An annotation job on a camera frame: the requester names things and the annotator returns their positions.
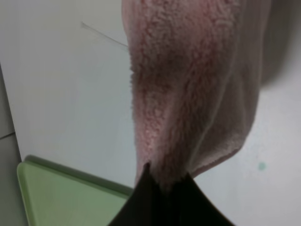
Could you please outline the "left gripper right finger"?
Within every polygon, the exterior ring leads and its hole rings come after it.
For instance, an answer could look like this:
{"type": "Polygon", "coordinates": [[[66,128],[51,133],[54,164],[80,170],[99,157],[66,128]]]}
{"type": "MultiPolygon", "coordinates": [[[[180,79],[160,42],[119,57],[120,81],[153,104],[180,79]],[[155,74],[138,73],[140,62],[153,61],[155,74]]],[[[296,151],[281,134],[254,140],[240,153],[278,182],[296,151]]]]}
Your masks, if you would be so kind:
{"type": "Polygon", "coordinates": [[[232,226],[188,174],[170,193],[170,226],[232,226]]]}

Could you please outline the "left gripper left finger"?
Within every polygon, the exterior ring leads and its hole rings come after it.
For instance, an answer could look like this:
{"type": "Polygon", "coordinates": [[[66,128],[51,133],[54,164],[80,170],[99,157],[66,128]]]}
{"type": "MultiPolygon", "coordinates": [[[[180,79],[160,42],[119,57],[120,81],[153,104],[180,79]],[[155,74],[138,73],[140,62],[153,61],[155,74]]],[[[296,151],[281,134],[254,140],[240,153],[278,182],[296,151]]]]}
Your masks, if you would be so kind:
{"type": "Polygon", "coordinates": [[[143,172],[133,193],[110,226],[167,226],[166,197],[150,173],[150,164],[143,172]]]}

